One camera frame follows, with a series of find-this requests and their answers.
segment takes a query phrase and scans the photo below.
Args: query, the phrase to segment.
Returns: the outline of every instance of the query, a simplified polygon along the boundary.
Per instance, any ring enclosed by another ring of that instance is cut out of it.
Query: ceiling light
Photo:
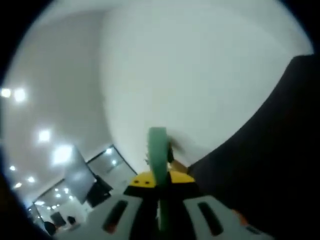
[[[1,96],[4,98],[10,98],[11,90],[9,88],[2,88],[1,89]]]
[[[29,183],[34,183],[35,182],[35,179],[32,176],[28,177],[27,180],[28,180]]]
[[[38,206],[42,206],[43,204],[45,204],[45,202],[44,201],[36,201],[34,204],[38,205]]]
[[[71,157],[72,147],[69,145],[60,146],[53,153],[53,162],[55,164],[64,163]]]
[[[107,150],[105,150],[105,153],[109,155],[112,154],[112,148],[108,148]]]
[[[14,185],[13,188],[17,189],[17,188],[20,188],[22,186],[22,183],[21,182],[18,182],[16,185]]]
[[[43,130],[39,133],[39,142],[49,142],[50,140],[50,131]]]
[[[26,99],[25,90],[23,90],[22,88],[18,88],[17,90],[14,91],[13,96],[16,102],[18,103],[23,102]]]

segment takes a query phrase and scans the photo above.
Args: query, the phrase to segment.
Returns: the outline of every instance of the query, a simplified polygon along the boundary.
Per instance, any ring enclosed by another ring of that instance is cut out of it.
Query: white ceiling
[[[193,164],[250,119],[294,56],[313,52],[275,0],[136,0],[105,15],[101,42],[105,115],[137,172],[149,127],[167,127],[175,157]]]
[[[99,91],[103,12],[83,13],[34,28],[18,49],[4,87],[23,88],[26,101],[3,98],[3,135],[12,184],[27,203],[63,177],[53,151],[75,144],[89,160],[111,143]],[[49,129],[50,142],[39,142]],[[35,183],[26,178],[33,176]]]

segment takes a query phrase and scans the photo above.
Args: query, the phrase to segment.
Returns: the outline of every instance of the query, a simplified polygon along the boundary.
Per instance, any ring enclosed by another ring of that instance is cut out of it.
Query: monitor
[[[66,225],[66,221],[64,220],[64,218],[61,216],[61,213],[60,212],[55,212],[54,214],[52,214],[50,216],[50,218],[52,219],[54,225],[59,228],[59,227],[62,227],[64,225]]]
[[[71,194],[83,204],[97,180],[76,147],[72,148],[71,157],[65,167],[64,178]]]

